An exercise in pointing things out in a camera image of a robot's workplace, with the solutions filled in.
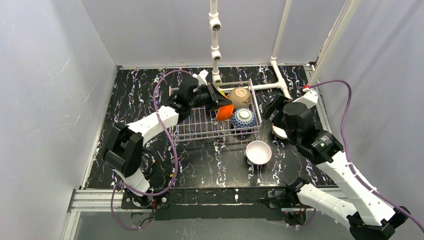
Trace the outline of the beige floral bowl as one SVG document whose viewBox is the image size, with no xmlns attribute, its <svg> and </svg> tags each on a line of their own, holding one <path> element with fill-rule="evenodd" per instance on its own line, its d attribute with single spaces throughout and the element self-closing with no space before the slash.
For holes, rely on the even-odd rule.
<svg viewBox="0 0 424 240">
<path fill-rule="evenodd" d="M 228 95 L 235 109 L 248 108 L 251 102 L 251 94 L 247 88 L 236 87 Z"/>
</svg>

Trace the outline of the blue patterned bowl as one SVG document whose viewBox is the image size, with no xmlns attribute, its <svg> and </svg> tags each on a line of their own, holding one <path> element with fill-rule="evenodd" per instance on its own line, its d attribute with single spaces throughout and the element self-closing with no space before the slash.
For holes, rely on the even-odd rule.
<svg viewBox="0 0 424 240">
<path fill-rule="evenodd" d="M 231 124 L 234 129 L 253 128 L 256 126 L 256 117 L 252 110 L 239 108 L 231 116 Z"/>
</svg>

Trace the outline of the orange bowl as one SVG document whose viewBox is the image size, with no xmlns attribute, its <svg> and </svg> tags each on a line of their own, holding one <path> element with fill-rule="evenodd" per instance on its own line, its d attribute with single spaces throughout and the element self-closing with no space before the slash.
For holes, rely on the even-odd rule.
<svg viewBox="0 0 424 240">
<path fill-rule="evenodd" d="M 234 109 L 235 107 L 233 104 L 221 106 L 216 112 L 215 120 L 217 122 L 222 122 L 230 119 L 233 115 Z"/>
</svg>

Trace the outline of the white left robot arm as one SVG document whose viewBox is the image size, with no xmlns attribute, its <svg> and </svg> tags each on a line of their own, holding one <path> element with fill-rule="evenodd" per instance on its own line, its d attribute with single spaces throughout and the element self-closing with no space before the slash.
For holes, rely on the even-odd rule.
<svg viewBox="0 0 424 240">
<path fill-rule="evenodd" d="M 183 122 L 192 109 L 205 107 L 214 111 L 232 105 L 232 101 L 208 82 L 200 82 L 194 76 L 184 77 L 178 90 L 174 91 L 161 107 L 142 119 L 112 126 L 101 153 L 103 161 L 121 177 L 120 185 L 139 197 L 156 197 L 165 194 L 175 183 L 160 192 L 151 192 L 150 183 L 140 169 L 144 146 L 152 138 L 165 133 L 173 151 L 176 150 L 168 129 Z"/>
</svg>

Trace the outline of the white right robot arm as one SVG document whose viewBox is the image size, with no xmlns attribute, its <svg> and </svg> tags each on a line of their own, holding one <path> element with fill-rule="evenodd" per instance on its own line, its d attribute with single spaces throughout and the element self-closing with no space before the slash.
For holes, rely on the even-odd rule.
<svg viewBox="0 0 424 240">
<path fill-rule="evenodd" d="M 388 240 L 406 222 L 405 207 L 395 209 L 358 181 L 359 171 L 348 162 L 342 144 L 330 132 L 316 126 L 312 107 L 318 94 L 308 91 L 296 100 L 282 94 L 263 108 L 262 118 L 272 114 L 274 126 L 283 129 L 298 153 L 330 177 L 347 201 L 297 178 L 286 187 L 292 203 L 313 207 L 345 226 L 356 240 Z"/>
</svg>

